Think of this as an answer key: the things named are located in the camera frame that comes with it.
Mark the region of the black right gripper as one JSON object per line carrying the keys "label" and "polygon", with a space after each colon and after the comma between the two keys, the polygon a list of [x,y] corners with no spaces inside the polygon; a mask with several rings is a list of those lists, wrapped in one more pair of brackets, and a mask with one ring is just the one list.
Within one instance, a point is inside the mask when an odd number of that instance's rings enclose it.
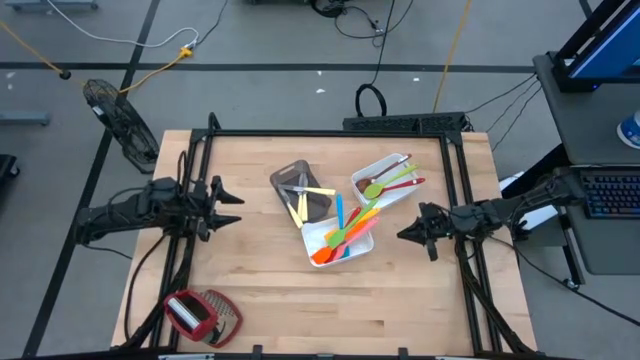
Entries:
{"label": "black right gripper", "polygon": [[[438,259],[438,251],[436,242],[442,237],[451,237],[453,225],[449,212],[435,203],[420,203],[420,217],[408,227],[401,230],[397,234],[399,239],[407,240],[419,245],[424,245],[429,259],[436,261]],[[417,232],[420,235],[408,234]]]}

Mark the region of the yellow silicone spatula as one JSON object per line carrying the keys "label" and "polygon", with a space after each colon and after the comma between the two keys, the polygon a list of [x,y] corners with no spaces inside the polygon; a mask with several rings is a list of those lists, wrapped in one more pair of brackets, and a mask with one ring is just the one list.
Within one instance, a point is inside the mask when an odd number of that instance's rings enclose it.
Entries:
{"label": "yellow silicone spatula", "polygon": [[[346,234],[346,238],[350,238],[353,236],[353,234],[357,231],[359,231],[371,218],[375,217],[378,213],[380,212],[379,208],[374,208],[372,210],[370,210],[369,212],[367,212],[355,225],[353,228],[351,228],[347,234]],[[333,229],[329,232],[327,232],[324,235],[324,239],[326,241],[329,241],[329,239],[331,238],[331,236],[337,232],[337,229]]]}

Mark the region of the pink silicone spatula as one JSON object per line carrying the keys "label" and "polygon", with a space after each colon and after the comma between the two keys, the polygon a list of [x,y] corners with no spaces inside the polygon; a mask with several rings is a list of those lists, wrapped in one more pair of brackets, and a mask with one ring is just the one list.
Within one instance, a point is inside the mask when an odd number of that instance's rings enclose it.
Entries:
{"label": "pink silicone spatula", "polygon": [[346,248],[354,241],[358,240],[359,238],[361,238],[362,236],[364,236],[366,233],[368,233],[379,221],[378,217],[374,217],[370,220],[368,220],[366,223],[364,223],[363,225],[357,225],[356,226],[356,231],[353,232],[351,235],[348,235],[346,237],[346,240],[339,245],[335,250],[332,251],[332,255],[329,257],[328,261],[332,262],[335,260],[339,260],[340,258],[343,257]]}

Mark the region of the green silicone spatula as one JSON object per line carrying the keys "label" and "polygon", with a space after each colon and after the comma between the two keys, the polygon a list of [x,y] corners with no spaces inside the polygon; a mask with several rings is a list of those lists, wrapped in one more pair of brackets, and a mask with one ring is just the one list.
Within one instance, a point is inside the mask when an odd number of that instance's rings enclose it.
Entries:
{"label": "green silicone spatula", "polygon": [[341,242],[343,242],[346,238],[346,234],[347,232],[354,227],[354,225],[370,210],[374,209],[375,206],[378,203],[378,199],[373,199],[371,202],[369,202],[359,213],[359,215],[353,220],[353,222],[349,225],[347,225],[346,227],[344,227],[343,230],[337,230],[337,232],[335,232],[331,238],[329,239],[329,241],[327,241],[327,245],[331,248],[331,249],[335,249]]}

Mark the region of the blue silicone spatula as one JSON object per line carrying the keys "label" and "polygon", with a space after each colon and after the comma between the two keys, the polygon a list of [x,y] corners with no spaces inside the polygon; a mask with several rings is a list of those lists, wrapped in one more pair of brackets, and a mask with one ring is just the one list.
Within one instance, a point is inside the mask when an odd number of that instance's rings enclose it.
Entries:
{"label": "blue silicone spatula", "polygon": [[[346,222],[345,222],[345,215],[344,215],[344,201],[341,193],[337,194],[336,205],[337,205],[337,215],[339,219],[339,229],[343,230],[346,225]],[[335,248],[334,259],[338,259],[342,256],[344,252],[343,248],[344,248],[344,242],[341,242]]]}

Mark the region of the orange silicone spatula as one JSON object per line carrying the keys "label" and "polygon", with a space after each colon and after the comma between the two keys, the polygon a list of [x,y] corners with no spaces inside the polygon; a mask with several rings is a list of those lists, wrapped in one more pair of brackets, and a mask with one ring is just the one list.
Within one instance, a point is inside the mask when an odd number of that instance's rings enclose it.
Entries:
{"label": "orange silicone spatula", "polygon": [[332,255],[332,251],[335,249],[331,249],[328,245],[327,245],[327,241],[326,241],[326,245],[321,248],[320,250],[318,250],[315,254],[312,255],[312,259],[315,260],[317,263],[323,264],[323,263],[328,263],[328,259],[329,257]]}

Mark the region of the grey translucent plastic bin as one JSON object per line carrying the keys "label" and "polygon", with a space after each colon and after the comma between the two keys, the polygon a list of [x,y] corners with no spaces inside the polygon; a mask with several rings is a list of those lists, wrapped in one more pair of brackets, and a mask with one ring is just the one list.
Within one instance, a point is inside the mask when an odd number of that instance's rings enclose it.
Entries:
{"label": "grey translucent plastic bin", "polygon": [[[311,188],[321,188],[320,183],[317,181],[309,163],[306,160],[296,160],[293,163],[275,171],[270,175],[269,181],[283,205],[286,205],[286,199],[289,199],[294,210],[298,209],[298,192],[286,190],[286,196],[284,196],[279,190],[280,185],[305,185],[306,187]],[[308,221],[315,223],[323,220],[332,205],[330,195],[306,193],[306,196]]]}

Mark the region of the large white plastic bin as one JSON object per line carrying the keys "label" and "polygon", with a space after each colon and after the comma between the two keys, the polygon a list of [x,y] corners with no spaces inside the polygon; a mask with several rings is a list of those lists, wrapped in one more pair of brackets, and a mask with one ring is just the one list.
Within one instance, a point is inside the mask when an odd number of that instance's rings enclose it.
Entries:
{"label": "large white plastic bin", "polygon": [[303,225],[301,233],[306,252],[312,266],[316,268],[326,268],[338,265],[364,256],[374,249],[375,242],[373,236],[368,232],[353,241],[340,259],[331,260],[330,262],[323,264],[317,263],[312,259],[312,255],[326,245],[325,235],[331,230],[337,230],[338,227],[339,219],[337,217],[332,217],[317,223],[306,223]]}

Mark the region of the red metal box grater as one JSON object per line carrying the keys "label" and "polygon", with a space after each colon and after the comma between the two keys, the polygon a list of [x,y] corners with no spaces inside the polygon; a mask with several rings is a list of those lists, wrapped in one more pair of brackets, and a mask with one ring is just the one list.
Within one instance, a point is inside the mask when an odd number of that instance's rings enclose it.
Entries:
{"label": "red metal box grater", "polygon": [[171,325],[182,336],[213,348],[227,345],[243,324],[238,307],[215,290],[182,290],[168,295],[163,306]]}

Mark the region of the black backlit keyboard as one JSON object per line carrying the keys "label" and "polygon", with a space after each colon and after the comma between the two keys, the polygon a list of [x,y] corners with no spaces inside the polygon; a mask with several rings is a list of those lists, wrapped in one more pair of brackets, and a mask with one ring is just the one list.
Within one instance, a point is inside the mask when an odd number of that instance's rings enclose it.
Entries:
{"label": "black backlit keyboard", "polygon": [[590,169],[579,176],[588,218],[640,219],[640,170]]}

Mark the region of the grey side desk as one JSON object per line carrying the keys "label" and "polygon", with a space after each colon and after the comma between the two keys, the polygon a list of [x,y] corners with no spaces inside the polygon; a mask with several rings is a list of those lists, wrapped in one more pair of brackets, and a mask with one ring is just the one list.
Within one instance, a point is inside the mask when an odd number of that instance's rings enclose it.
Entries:
{"label": "grey side desk", "polygon": [[[617,135],[619,123],[640,110],[640,84],[604,84],[591,93],[563,93],[548,55],[533,58],[549,109],[571,165],[602,175],[629,175],[640,185],[640,150]],[[640,218],[595,219],[586,208],[566,214],[592,275],[640,276]]]}

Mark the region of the grey furniture foot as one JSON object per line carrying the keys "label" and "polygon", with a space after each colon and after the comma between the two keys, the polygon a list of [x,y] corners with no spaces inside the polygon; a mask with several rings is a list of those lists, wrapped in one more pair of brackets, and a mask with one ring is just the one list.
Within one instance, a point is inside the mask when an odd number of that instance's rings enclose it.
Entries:
{"label": "grey furniture foot", "polygon": [[0,111],[0,125],[48,126],[50,116],[46,112]]}
{"label": "grey furniture foot", "polygon": [[0,2],[14,11],[22,11],[27,8],[88,7],[93,10],[99,8],[96,0],[0,0]]}

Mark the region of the black floor object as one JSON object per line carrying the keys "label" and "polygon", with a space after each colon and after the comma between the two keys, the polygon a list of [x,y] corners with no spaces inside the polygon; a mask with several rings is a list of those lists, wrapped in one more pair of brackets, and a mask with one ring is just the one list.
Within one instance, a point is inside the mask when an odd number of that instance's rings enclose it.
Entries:
{"label": "black floor object", "polygon": [[0,181],[13,179],[20,174],[17,158],[9,154],[0,154]]}

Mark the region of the blue white roll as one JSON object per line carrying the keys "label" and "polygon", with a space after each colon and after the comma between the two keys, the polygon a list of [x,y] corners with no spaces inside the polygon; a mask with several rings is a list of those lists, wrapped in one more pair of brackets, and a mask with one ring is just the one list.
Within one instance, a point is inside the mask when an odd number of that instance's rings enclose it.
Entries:
{"label": "blue white roll", "polygon": [[625,145],[640,150],[640,110],[621,121],[616,133]]}

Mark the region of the black computer monitor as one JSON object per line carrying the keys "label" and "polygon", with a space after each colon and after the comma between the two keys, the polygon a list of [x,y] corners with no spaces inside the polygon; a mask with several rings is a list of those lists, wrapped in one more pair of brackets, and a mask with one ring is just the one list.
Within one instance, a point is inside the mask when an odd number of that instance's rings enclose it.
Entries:
{"label": "black computer monitor", "polygon": [[552,75],[564,93],[640,83],[640,0],[602,0],[549,57]]}

